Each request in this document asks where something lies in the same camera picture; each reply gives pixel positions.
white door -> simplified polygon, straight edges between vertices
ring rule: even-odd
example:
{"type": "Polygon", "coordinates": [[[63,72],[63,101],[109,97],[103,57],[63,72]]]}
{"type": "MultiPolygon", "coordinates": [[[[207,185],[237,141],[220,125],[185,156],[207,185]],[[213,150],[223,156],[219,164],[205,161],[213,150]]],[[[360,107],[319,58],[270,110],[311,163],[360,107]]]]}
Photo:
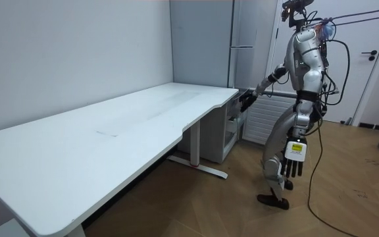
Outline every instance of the white door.
{"type": "MultiPolygon", "coordinates": [[[[281,10],[282,0],[278,7],[281,10]]],[[[345,14],[361,13],[379,9],[379,0],[315,0],[314,3],[307,7],[308,14],[312,11],[318,11],[316,17],[329,18],[345,14]]],[[[337,19],[334,22],[340,24],[354,20],[378,17],[379,13],[367,14],[363,16],[354,16],[337,19]]],[[[288,21],[278,23],[278,37],[274,44],[274,53],[269,62],[268,73],[274,70],[276,65],[283,63],[286,55],[286,48],[291,35],[294,33],[293,28],[289,28],[288,21]]],[[[329,106],[328,113],[324,117],[327,121],[340,122],[353,118],[366,84],[374,67],[376,60],[370,61],[371,52],[376,50],[379,53],[379,19],[356,24],[348,24],[337,27],[335,40],[344,41],[348,46],[351,54],[351,70],[347,80],[347,85],[342,102],[336,106],[329,106]]],[[[345,73],[347,69],[347,55],[343,45],[336,42],[328,43],[328,61],[329,75],[337,84],[339,91],[343,87],[345,73]]],[[[290,82],[285,85],[274,85],[275,90],[284,92],[293,92],[290,82]]],[[[333,95],[329,103],[336,103],[339,95],[333,95]]]]}

floor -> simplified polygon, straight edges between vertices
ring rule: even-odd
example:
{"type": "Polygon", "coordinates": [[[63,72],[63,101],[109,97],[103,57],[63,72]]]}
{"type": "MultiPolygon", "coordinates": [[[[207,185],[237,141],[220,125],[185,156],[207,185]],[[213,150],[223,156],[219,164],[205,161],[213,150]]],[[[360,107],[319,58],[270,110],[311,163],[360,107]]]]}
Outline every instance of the floor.
{"type": "MultiPolygon", "coordinates": [[[[313,180],[312,208],[319,217],[358,236],[379,236],[379,131],[331,122],[322,127],[324,155],[313,180]]],[[[222,165],[221,180],[178,163],[163,162],[86,229],[92,236],[345,236],[318,221],[307,208],[308,183],[320,153],[318,133],[293,191],[290,210],[267,207],[262,149],[238,143],[222,165]]]]}

desk surface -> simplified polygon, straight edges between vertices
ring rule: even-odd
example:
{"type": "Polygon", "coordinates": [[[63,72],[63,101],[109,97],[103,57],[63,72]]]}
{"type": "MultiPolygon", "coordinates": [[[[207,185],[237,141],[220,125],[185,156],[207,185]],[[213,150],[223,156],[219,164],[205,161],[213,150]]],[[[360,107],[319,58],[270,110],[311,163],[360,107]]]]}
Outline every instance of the desk surface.
{"type": "Polygon", "coordinates": [[[0,199],[67,235],[237,92],[169,83],[0,130],[0,199]]]}

desk leg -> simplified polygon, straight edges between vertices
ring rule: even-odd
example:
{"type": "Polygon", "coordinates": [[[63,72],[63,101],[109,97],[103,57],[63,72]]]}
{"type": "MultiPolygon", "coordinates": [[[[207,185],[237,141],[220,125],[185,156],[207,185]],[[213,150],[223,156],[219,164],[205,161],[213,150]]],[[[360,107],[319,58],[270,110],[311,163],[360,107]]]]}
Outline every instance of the desk leg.
{"type": "Polygon", "coordinates": [[[66,237],[86,237],[82,225],[77,226],[74,230],[70,232],[66,237]]]}
{"type": "Polygon", "coordinates": [[[201,170],[213,175],[216,175],[219,178],[227,179],[228,174],[222,171],[218,171],[216,169],[212,169],[210,167],[206,167],[204,165],[200,165],[200,121],[197,121],[193,126],[191,126],[191,161],[187,161],[185,159],[181,159],[179,157],[175,157],[171,155],[168,157],[169,160],[181,163],[183,165],[187,165],[189,167],[195,168],[197,170],[201,170]]]}

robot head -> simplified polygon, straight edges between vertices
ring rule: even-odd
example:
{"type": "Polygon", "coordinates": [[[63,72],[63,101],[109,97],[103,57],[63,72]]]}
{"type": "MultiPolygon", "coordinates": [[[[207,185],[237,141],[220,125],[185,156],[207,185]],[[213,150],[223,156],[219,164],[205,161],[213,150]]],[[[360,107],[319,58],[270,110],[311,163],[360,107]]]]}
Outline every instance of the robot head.
{"type": "Polygon", "coordinates": [[[313,3],[314,0],[289,0],[283,3],[282,21],[285,22],[294,12],[302,13],[306,6],[313,3]]]}

